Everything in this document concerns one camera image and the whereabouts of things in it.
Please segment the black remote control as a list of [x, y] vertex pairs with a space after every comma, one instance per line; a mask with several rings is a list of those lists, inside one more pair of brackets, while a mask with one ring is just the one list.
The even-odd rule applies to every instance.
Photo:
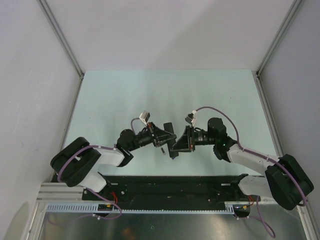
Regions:
[[[163, 128], [165, 131], [174, 134], [174, 128], [171, 122], [167, 122], [163, 124]], [[179, 153], [177, 151], [172, 151], [171, 148], [172, 146], [176, 143], [176, 139], [170, 139], [167, 142], [167, 149], [168, 149], [168, 153], [169, 153], [169, 157], [174, 160], [175, 158], [177, 158], [179, 156]]]

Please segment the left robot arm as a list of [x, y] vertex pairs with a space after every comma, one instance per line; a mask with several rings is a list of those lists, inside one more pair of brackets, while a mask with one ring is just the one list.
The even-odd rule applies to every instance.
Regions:
[[99, 165], [122, 168], [134, 158], [132, 151], [152, 144], [155, 148], [170, 145], [177, 136], [169, 128], [161, 129], [153, 122], [138, 133], [124, 129], [114, 147], [92, 145], [84, 137], [78, 137], [55, 155], [50, 166], [57, 174], [57, 181], [68, 187], [77, 185], [93, 191], [100, 200], [110, 196], [107, 179], [94, 168]]

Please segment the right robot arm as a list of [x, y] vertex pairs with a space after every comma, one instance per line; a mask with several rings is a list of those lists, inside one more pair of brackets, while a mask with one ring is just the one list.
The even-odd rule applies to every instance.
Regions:
[[252, 149], [241, 147], [227, 134], [221, 118], [212, 117], [207, 122], [207, 130], [185, 127], [184, 133], [173, 146], [173, 152], [193, 152], [196, 146], [213, 146], [213, 153], [219, 160], [245, 166], [259, 176], [245, 175], [230, 188], [231, 196], [242, 201], [249, 195], [273, 199], [286, 210], [306, 204], [307, 196], [314, 185], [290, 154], [283, 156], [265, 155]]

